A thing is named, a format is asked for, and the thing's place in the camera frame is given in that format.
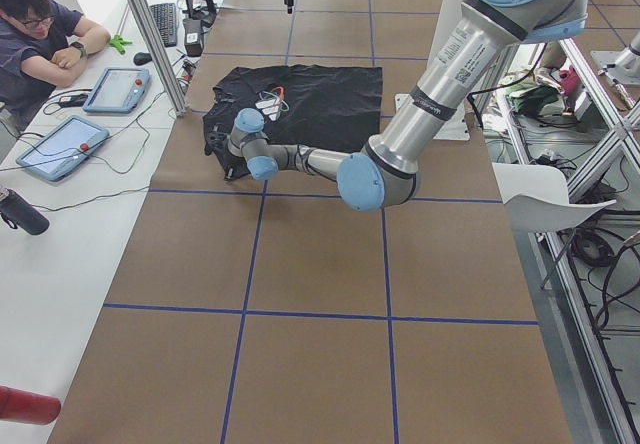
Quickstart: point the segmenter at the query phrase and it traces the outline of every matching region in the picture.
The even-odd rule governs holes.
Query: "wristwatch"
[[[78,42],[78,41],[72,42],[71,44],[69,44],[69,47],[75,47],[80,51],[80,59],[82,59],[83,57],[86,57],[87,50],[85,49],[84,44],[82,44],[81,42]]]

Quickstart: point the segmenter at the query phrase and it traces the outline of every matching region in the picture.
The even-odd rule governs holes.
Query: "hand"
[[[80,62],[80,49],[75,47],[67,47],[66,49],[60,49],[51,58],[51,62],[57,64],[62,69],[69,69]]]

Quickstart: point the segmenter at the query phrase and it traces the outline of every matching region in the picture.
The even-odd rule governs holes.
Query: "eyeglasses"
[[[32,21],[19,21],[28,31],[35,31],[40,25],[45,27],[51,26],[55,21],[54,16],[45,17],[44,19],[34,19]]]

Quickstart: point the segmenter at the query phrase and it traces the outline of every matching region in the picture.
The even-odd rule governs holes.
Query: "dark blue shirt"
[[[67,36],[73,35],[82,17],[78,11],[70,11],[53,0],[49,2],[55,21],[42,41],[21,33],[0,18],[0,102],[6,104],[21,127],[26,127],[55,89],[53,84],[23,73],[22,61],[33,56],[51,60],[56,51],[69,46]]]

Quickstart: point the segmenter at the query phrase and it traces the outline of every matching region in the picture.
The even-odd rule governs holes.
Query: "black cylinder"
[[[21,227],[29,234],[36,236],[49,228],[49,220],[25,201],[17,192],[7,189],[8,195],[1,199],[0,214],[9,226]]]

